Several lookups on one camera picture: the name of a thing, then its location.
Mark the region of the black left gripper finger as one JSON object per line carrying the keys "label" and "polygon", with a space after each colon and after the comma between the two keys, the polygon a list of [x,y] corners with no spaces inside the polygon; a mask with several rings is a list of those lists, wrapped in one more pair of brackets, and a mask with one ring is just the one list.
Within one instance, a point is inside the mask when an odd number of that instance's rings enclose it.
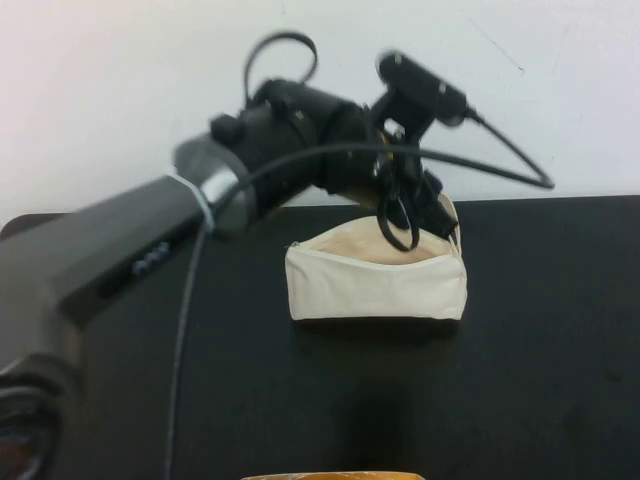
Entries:
{"label": "black left gripper finger", "polygon": [[[381,178],[382,193],[376,209],[379,229],[396,250],[412,251],[418,246],[420,232],[408,193],[393,169],[386,170]],[[409,242],[403,242],[396,231],[408,232]]]}
{"label": "black left gripper finger", "polygon": [[447,240],[458,226],[458,221],[441,203],[442,183],[429,170],[424,169],[419,191],[419,224],[423,230]]}

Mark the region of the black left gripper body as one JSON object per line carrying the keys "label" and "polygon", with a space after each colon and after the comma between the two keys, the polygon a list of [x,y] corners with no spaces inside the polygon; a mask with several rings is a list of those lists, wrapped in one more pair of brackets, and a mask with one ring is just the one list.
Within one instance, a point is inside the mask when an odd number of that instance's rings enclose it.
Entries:
{"label": "black left gripper body", "polygon": [[[324,138],[326,146],[363,144],[372,148],[396,146],[379,130],[368,106],[344,107]],[[330,195],[338,195],[375,209],[384,195],[405,188],[410,197],[438,195],[438,178],[425,170],[415,155],[348,150],[321,158],[314,185]]]}

